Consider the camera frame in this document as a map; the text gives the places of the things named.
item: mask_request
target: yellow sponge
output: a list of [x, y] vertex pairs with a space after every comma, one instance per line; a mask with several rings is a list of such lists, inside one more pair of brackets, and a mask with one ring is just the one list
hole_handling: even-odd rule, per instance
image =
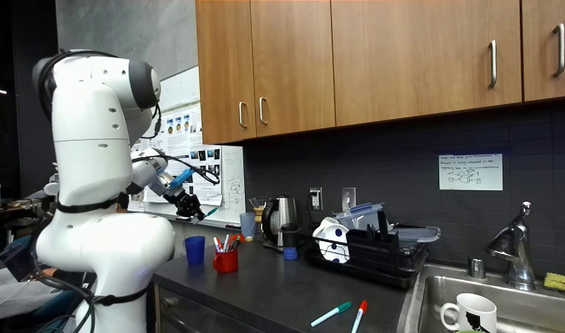
[[565, 276], [555, 273], [548, 273], [543, 280], [543, 286], [551, 289], [565, 291]]

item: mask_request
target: stainless steel sink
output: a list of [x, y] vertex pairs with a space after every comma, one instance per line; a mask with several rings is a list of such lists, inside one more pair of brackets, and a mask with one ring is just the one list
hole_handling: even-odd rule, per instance
[[397, 333], [447, 333], [439, 310], [447, 302], [456, 303], [460, 293], [475, 293], [497, 307], [498, 333], [565, 333], [565, 296], [535, 283], [536, 290], [513, 289], [502, 276], [487, 274], [473, 280], [466, 270], [427, 264], [408, 292], [399, 316]]

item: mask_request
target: red pen holder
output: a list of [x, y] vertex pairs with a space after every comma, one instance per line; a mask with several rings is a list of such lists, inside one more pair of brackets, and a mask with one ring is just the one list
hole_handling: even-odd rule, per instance
[[238, 249], [223, 253], [215, 250], [213, 267], [219, 273], [230, 273], [238, 270]]

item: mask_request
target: stainless steel kettle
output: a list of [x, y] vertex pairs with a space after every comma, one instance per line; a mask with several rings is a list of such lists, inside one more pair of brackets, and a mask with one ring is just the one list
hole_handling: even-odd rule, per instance
[[286, 224], [297, 225], [297, 207], [295, 198], [282, 195], [271, 199], [262, 211], [262, 229], [272, 246], [283, 247], [283, 235], [278, 230]]

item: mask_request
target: electrical outlet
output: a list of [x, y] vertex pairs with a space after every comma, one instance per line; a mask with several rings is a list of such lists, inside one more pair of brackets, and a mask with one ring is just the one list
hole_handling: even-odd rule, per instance
[[356, 187], [342, 187], [342, 210], [356, 206]]
[[312, 196], [312, 210], [323, 210], [322, 200], [321, 200], [321, 187], [310, 187], [310, 193], [315, 193], [315, 196]]

